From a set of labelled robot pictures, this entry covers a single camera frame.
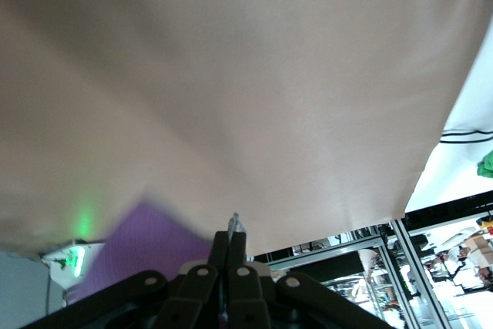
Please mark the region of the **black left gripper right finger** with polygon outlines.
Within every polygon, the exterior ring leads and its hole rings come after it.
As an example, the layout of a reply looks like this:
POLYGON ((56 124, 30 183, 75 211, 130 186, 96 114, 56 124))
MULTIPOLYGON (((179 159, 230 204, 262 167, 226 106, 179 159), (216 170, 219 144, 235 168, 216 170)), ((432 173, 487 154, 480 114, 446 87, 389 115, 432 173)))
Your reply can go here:
POLYGON ((227 252, 230 328, 389 328, 390 325, 306 274, 273 280, 267 265, 246 261, 247 235, 233 232, 227 252))

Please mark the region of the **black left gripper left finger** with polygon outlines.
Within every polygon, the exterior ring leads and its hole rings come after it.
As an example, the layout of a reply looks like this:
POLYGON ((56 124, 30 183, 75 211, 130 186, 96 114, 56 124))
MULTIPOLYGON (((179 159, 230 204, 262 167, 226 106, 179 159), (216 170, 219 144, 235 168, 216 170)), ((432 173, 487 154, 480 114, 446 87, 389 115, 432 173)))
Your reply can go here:
POLYGON ((27 328, 218 328, 230 238, 215 234, 208 260, 168 281, 144 270, 27 328))

